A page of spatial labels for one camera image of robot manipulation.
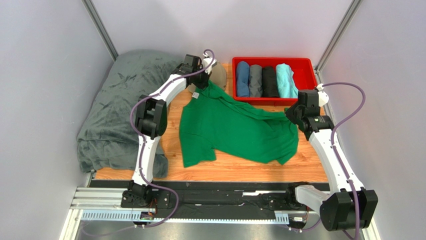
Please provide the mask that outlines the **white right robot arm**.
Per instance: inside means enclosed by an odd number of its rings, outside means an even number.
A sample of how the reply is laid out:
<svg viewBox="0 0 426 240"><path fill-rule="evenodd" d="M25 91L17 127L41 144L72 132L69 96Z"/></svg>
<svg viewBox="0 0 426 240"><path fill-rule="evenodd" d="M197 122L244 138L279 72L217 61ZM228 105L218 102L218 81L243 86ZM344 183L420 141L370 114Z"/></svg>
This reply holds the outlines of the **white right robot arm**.
<svg viewBox="0 0 426 240"><path fill-rule="evenodd" d="M285 115L304 133L317 153L330 192L324 193L307 182L291 183L286 202L291 208L306 206L319 214L328 231L359 231L370 226L379 199L352 171L337 141L331 118L320 114L327 101L328 95L323 91L301 90Z"/></svg>

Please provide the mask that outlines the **green t-shirt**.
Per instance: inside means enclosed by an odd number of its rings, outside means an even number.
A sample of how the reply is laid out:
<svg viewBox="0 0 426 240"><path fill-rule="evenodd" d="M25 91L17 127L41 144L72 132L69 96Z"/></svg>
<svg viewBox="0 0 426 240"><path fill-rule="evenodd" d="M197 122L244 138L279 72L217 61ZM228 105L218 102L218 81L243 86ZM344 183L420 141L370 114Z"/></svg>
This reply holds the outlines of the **green t-shirt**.
<svg viewBox="0 0 426 240"><path fill-rule="evenodd" d="M270 112L234 100L213 83L197 89L183 107L179 140L183 166L215 161L215 151L262 164L283 165L296 153L297 127L283 112Z"/></svg>

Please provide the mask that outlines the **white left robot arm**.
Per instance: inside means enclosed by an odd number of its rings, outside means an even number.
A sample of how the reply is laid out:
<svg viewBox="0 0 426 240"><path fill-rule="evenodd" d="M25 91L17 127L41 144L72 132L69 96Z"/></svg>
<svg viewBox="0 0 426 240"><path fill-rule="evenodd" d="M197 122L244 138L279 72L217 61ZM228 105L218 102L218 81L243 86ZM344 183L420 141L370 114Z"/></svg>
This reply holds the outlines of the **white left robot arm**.
<svg viewBox="0 0 426 240"><path fill-rule="evenodd" d="M158 90L142 95L131 109L131 126L138 134L139 147L135 170L122 194L121 207L153 207L154 161L158 144L168 126L168 105L190 85L205 89L216 63L215 55L209 49L204 51L202 58L187 54L183 63L171 72Z"/></svg>

